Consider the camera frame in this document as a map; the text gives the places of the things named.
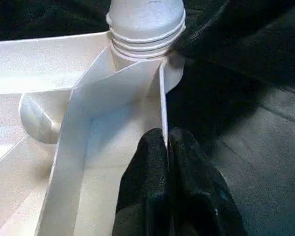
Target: white plastic part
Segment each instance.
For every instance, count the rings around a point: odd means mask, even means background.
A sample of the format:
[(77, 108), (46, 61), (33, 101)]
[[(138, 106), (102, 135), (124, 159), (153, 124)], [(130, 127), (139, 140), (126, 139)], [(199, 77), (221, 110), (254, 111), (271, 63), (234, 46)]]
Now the white plastic part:
[(116, 50), (139, 59), (165, 55), (185, 29), (182, 0), (112, 0), (106, 20)]
[(0, 236), (34, 235), (57, 148), (47, 143), (57, 142), (71, 89), (110, 35), (0, 42)]
[[(119, 6), (147, 26), (123, 31)], [(110, 32), (0, 42), (0, 236), (33, 235), (37, 222), (40, 236), (111, 234), (140, 137), (160, 127), (167, 144), (165, 93), (184, 59), (166, 52), (184, 15), (180, 0), (113, 1), (113, 43)]]
[(110, 47), (72, 90), (37, 226), (39, 236), (110, 235), (118, 183), (139, 139), (156, 127), (167, 137), (160, 60), (140, 61), (115, 72), (108, 67), (111, 75), (106, 77), (96, 72), (98, 61), (113, 62)]

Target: black glove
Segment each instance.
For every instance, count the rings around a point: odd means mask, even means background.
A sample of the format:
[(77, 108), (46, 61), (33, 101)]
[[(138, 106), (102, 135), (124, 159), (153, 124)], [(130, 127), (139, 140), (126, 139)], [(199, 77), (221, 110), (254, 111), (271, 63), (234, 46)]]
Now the black glove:
[(221, 174), (193, 136), (146, 133), (119, 190), (114, 236), (244, 236), (240, 213)]

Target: cylindrical post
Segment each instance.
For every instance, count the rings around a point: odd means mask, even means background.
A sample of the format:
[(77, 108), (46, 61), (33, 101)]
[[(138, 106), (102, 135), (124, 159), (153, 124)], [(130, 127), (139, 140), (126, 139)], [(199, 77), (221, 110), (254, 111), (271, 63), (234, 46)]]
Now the cylindrical post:
[(106, 20), (113, 47), (134, 59), (164, 55), (185, 29), (182, 0), (112, 0)]

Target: white plastic panel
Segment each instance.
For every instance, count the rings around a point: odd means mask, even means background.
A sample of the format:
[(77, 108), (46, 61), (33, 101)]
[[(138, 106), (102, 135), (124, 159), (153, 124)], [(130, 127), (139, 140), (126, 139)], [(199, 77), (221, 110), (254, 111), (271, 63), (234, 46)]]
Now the white plastic panel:
[(72, 88), (110, 33), (0, 42), (0, 93)]
[[(101, 55), (109, 57), (105, 51)], [(162, 127), (159, 82), (155, 86), (159, 65), (159, 60), (137, 62), (101, 78), (93, 70), (95, 61), (77, 83), (37, 235), (110, 234), (122, 172), (141, 136)], [(84, 84), (90, 78), (93, 82)], [(106, 181), (108, 172), (114, 181)]]

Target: gloved finger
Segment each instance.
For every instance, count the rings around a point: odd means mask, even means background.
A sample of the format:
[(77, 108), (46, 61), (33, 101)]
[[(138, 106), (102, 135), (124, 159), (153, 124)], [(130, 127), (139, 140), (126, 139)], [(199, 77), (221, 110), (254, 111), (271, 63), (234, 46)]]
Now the gloved finger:
[(178, 224), (197, 235), (245, 236), (241, 215), (222, 175), (187, 131), (170, 131), (171, 171), (177, 178)]
[(168, 159), (162, 130), (140, 139), (120, 182), (114, 236), (168, 235)]

